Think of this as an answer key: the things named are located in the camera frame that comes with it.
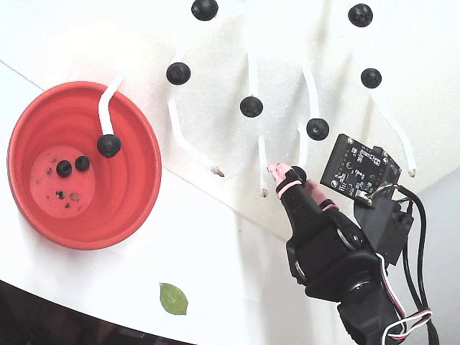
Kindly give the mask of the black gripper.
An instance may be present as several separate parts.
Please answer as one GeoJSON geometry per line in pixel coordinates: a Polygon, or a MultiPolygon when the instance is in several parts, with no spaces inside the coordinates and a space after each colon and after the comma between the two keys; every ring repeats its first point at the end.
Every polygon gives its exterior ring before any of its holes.
{"type": "Polygon", "coordinates": [[[380,261],[362,230],[304,170],[286,163],[267,170],[292,229],[286,243],[291,275],[308,297],[342,301],[358,285],[381,281],[380,261]]]}

